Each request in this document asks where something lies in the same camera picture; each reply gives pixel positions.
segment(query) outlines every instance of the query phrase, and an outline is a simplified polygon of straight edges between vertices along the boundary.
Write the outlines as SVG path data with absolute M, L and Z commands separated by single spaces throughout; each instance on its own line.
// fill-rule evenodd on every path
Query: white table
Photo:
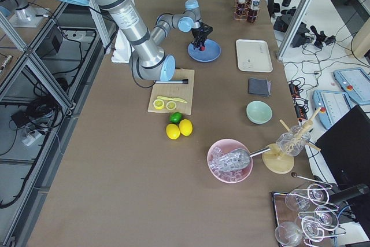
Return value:
M 298 7 L 299 1 L 300 0 L 292 0 L 291 5 L 289 7 L 285 8 L 281 6 L 280 9 L 281 10 L 291 9 L 294 6 Z M 281 3 L 282 0 L 275 0 L 275 2 Z M 351 33 L 349 32 L 347 27 L 344 26 L 345 23 L 343 22 L 342 18 L 340 17 L 340 15 L 336 11 L 334 5 L 330 0 L 313 0 L 306 12 L 303 22 L 307 25 L 308 29 L 310 29 L 311 25 L 314 25 L 317 28 L 317 32 L 319 33 L 321 30 L 323 30 L 327 36 L 335 35 L 337 42 L 343 41 L 339 43 L 341 46 L 350 48 L 350 43 L 352 39 Z M 284 37 L 284 33 L 275 31 L 275 37 L 277 43 L 279 44 L 281 43 Z M 310 54 L 309 51 L 316 53 L 319 50 L 320 49 L 315 47 L 313 44 L 309 44 L 307 45 L 306 51 L 304 51 L 304 53 Z M 302 53 L 302 51 L 303 51 L 302 47 L 297 48 L 289 47 L 288 50 L 286 51 L 283 58 L 283 63 L 286 65 L 285 73 L 287 80 L 293 80 L 296 79 L 297 77 L 303 76 L 306 79 L 306 84 L 315 85 L 316 78 L 319 75 L 314 75 L 313 72 L 320 71 L 319 65 L 305 62 L 302 67 L 301 64 L 290 63 L 290 62 L 297 63 L 303 60 L 317 61 L 315 55 L 312 54 L 305 55 Z M 301 93 L 302 97 L 309 100 L 310 111 L 308 112 L 308 117 L 312 115 L 313 111 L 315 111 L 312 101 L 312 93 L 314 90 L 342 91 L 338 82 L 334 79 L 334 76 L 332 74 L 334 70 L 362 67 L 366 72 L 370 71 L 368 67 L 362 66 L 361 63 L 353 57 L 353 55 L 348 56 L 349 54 L 350 52 L 348 52 L 348 50 L 338 45 L 331 46 L 324 45 L 322 51 L 317 53 L 317 57 L 319 60 L 325 60 L 328 59 L 329 57 L 330 60 L 320 62 L 321 69 L 322 68 L 325 69 L 322 71 L 322 74 L 319 77 L 319 85 L 311 90 L 307 90 L 310 89 L 310 86 L 305 86 L 304 92 Z M 365 58 L 360 58 L 360 60 L 368 65 Z M 340 61 L 341 63 L 336 62 L 332 66 L 330 66 L 334 61 Z M 370 105 L 364 105 L 362 106 L 362 108 L 366 112 L 370 111 Z M 313 142 L 316 142 L 316 140 L 320 138 L 325 132 L 326 129 L 323 127 L 323 125 L 320 123 L 317 117 L 314 120 L 314 129 L 311 132 L 311 140 Z M 308 156 L 312 155 L 308 148 L 306 151 Z M 330 170 L 328 169 L 322 155 L 318 154 L 314 158 L 316 159 L 318 165 L 320 166 L 320 169 L 325 178 L 329 182 L 335 182 L 334 177 L 331 175 Z M 322 180 L 324 180 L 314 159 L 310 159 L 310 166 L 312 173 L 314 175 L 321 177 Z M 345 236 L 338 237 L 338 245 L 363 242 L 369 240 L 362 227 L 357 223 L 346 223 L 343 224 L 342 227 L 344 227 L 347 230 L 347 234 Z

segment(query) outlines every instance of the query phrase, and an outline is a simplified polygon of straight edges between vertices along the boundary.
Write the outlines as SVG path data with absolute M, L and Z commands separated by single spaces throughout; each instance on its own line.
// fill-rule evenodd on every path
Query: green lime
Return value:
M 177 124 L 181 121 L 183 115 L 180 112 L 175 112 L 169 117 L 171 123 Z

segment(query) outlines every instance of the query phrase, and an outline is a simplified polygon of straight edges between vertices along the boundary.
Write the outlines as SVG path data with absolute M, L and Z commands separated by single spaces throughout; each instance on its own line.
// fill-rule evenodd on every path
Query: mint green bowl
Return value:
M 247 117 L 255 124 L 264 124 L 272 118 L 272 110 L 263 101 L 252 101 L 247 105 Z

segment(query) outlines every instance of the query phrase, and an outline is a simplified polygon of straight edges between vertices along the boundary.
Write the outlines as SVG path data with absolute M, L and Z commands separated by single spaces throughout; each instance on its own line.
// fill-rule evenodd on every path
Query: lemon slice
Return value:
M 169 101 L 169 102 L 167 102 L 167 104 L 166 104 L 166 108 L 167 108 L 167 110 L 174 110 L 175 108 L 176 108 L 176 103 L 174 102 L 174 101 Z
M 154 108 L 156 108 L 157 110 L 161 110 L 164 108 L 164 101 L 157 98 L 153 101 L 153 106 Z

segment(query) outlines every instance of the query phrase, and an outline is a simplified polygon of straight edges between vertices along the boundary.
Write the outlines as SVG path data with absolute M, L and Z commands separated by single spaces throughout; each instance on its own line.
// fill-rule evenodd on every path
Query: white power adapter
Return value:
M 33 130 L 31 132 L 29 132 L 26 136 L 26 138 L 24 138 L 22 140 L 22 143 L 25 145 L 25 146 L 31 146 L 37 139 L 39 139 L 40 137 L 42 136 L 41 133 L 39 133 L 37 130 Z

